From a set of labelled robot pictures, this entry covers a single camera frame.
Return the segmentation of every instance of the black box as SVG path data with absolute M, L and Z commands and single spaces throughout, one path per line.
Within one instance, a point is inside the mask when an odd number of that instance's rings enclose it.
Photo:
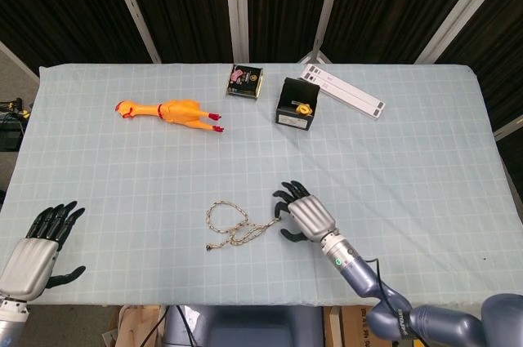
M 308 131 L 316 113 L 318 92 L 320 86 L 304 80 L 286 78 L 276 108 L 276 122 Z M 312 113 L 309 115 L 297 113 L 296 108 L 299 105 L 309 105 Z
M 257 98 L 263 81 L 263 69 L 233 65 L 227 82 L 227 94 Z

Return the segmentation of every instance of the robotic hand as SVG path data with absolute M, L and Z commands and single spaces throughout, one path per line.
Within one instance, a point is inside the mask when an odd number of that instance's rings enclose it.
M 400 293 L 382 282 L 368 262 L 343 237 L 336 221 L 324 205 L 297 181 L 283 182 L 288 190 L 273 196 L 283 202 L 275 205 L 275 217 L 291 214 L 301 233 L 280 230 L 291 242 L 319 243 L 323 253 L 342 274 L 358 296 L 380 302 L 367 314 L 373 333 L 384 340 L 420 339 L 452 346 L 523 346 L 523 297 L 516 294 L 491 296 L 482 306 L 481 321 L 463 312 L 430 305 L 415 309 Z
M 85 211 L 85 208 L 79 208 L 69 215 L 76 204 L 61 204 L 41 212 L 12 252 L 0 276 L 0 296 L 4 297 L 0 305 L 2 347 L 16 345 L 29 316 L 27 302 L 38 298 L 46 288 L 76 280 L 85 271 L 86 268 L 80 266 L 70 274 L 51 276 L 58 253 L 74 223 Z

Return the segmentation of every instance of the product label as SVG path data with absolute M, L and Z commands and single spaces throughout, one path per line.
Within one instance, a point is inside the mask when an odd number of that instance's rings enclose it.
M 278 115 L 278 122 L 280 124 L 292 125 L 293 127 L 303 129 L 307 128 L 307 120 L 304 120 L 302 118 L 289 117 L 283 114 Z

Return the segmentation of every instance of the yellow object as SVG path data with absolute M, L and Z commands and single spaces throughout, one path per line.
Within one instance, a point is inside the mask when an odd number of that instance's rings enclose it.
M 296 108 L 296 113 L 310 116 L 312 114 L 311 106 L 309 104 L 301 104 Z
M 139 115 L 158 116 L 167 122 L 191 128 L 223 132 L 222 127 L 199 121 L 201 117 L 209 117 L 217 121 L 221 118 L 221 115 L 200 110 L 199 102 L 196 100 L 170 100 L 160 105 L 140 105 L 131 100 L 123 100 L 116 105 L 114 110 L 122 114 L 123 118 Z

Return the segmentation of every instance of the cable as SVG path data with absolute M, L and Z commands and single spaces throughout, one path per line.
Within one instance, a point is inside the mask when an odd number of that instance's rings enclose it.
M 396 318 L 399 318 L 398 312 L 396 312 L 396 310 L 392 307 L 391 302 L 389 301 L 389 299 L 387 297 L 387 294 L 385 294 L 385 289 L 383 288 L 383 282 L 382 282 L 382 275 L 380 274 L 380 271 L 379 271 L 379 259 L 375 258 L 372 260 L 365 260 L 365 262 L 366 263 L 376 263 L 376 275 L 378 276 L 379 291 L 382 293 L 383 300 L 385 301 L 385 304 L 391 311 L 392 315 L 394 315 L 394 317 L 396 317 Z M 428 343 L 414 329 L 412 329 L 410 327 L 409 330 L 414 334 L 414 336 L 416 336 L 418 338 L 419 341 L 421 341 L 421 343 L 424 347 L 430 347 L 428 345 Z
M 166 309 L 165 309 L 165 313 L 162 315 L 162 317 L 160 318 L 160 320 L 158 320 L 158 322 L 156 323 L 156 325 L 153 327 L 153 329 L 150 330 L 149 332 L 149 335 L 147 335 L 144 339 L 144 341 L 141 342 L 141 345 L 140 347 L 144 347 L 145 344 L 147 343 L 147 341 L 149 340 L 149 338 L 153 335 L 154 331 L 156 331 L 156 328 L 158 328 L 160 326 L 160 324 L 162 323 L 162 321 L 165 319 L 165 316 L 167 316 L 167 313 L 169 311 L 169 308 L 171 306 L 168 306 Z
M 198 343 L 196 343 L 196 339 L 194 338 L 193 332 L 190 330 L 189 323 L 187 322 L 187 318 L 183 314 L 183 311 L 181 310 L 180 305 L 177 305 L 177 309 L 178 309 L 178 313 L 181 316 L 181 321 L 183 321 L 183 325 L 186 326 L 186 331 L 187 331 L 187 336 L 189 337 L 190 347 L 195 347 L 196 345 L 198 345 Z

